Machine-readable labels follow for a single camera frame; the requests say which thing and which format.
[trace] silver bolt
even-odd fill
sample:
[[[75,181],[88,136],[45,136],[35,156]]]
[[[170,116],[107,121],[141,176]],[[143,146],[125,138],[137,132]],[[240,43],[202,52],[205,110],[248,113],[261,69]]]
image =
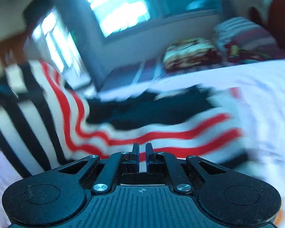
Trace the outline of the silver bolt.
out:
[[[95,184],[93,186],[93,189],[99,192],[103,192],[106,191],[108,189],[108,186],[106,184],[103,183],[99,183],[99,184]]]
[[[189,184],[185,184],[185,183],[182,183],[182,184],[178,184],[176,186],[176,188],[179,190],[179,191],[182,191],[182,192],[188,192],[191,190],[191,186]]]

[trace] striped blanket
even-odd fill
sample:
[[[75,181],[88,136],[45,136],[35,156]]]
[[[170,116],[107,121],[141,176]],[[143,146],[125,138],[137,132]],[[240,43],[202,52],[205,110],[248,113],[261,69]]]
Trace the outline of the striped blanket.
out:
[[[229,168],[248,161],[234,88],[193,86],[101,102],[69,90],[58,71],[39,61],[7,67],[0,85],[21,100],[0,101],[0,148],[22,177],[90,154],[131,151],[133,143],[140,144],[141,171],[148,142],[154,151]]]

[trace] bedsheet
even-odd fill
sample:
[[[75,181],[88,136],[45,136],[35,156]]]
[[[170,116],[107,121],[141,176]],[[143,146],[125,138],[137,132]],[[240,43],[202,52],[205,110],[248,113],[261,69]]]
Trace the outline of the bedsheet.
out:
[[[246,143],[257,156],[258,164],[261,164],[258,177],[272,184],[282,196],[284,212],[279,217],[278,227],[285,228],[285,60],[183,74],[101,92],[98,95],[102,100],[126,99],[131,95],[139,95],[146,89],[178,90],[199,83],[219,90],[239,87],[242,98],[242,127],[248,135]],[[4,162],[8,164],[1,155],[0,164],[5,165]],[[3,179],[19,177],[15,173],[11,177],[12,171],[2,171],[2,168],[4,167],[0,166]]]

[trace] red headboard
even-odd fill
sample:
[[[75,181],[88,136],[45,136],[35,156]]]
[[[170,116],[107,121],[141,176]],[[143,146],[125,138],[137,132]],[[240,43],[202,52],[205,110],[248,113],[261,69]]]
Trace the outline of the red headboard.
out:
[[[253,6],[249,11],[250,20],[267,29],[285,50],[285,0],[265,0],[263,9]]]

